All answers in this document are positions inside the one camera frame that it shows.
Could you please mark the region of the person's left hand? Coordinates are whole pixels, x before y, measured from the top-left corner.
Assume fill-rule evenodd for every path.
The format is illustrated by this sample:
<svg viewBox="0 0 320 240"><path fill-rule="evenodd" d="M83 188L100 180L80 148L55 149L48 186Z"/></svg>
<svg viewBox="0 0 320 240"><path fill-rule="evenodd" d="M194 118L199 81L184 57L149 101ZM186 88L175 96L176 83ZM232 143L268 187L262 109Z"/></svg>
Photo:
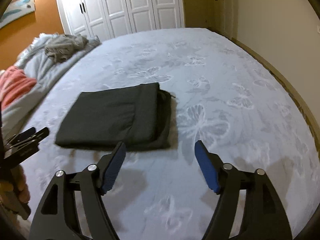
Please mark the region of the person's left hand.
<svg viewBox="0 0 320 240"><path fill-rule="evenodd" d="M22 203L29 203L30 192L27 185L26 176L21 165L14 169L14 184L18 190L17 198ZM4 192L12 192L14 186L11 182L1 179L1 202L3 204L8 204L9 198L5 195Z"/></svg>

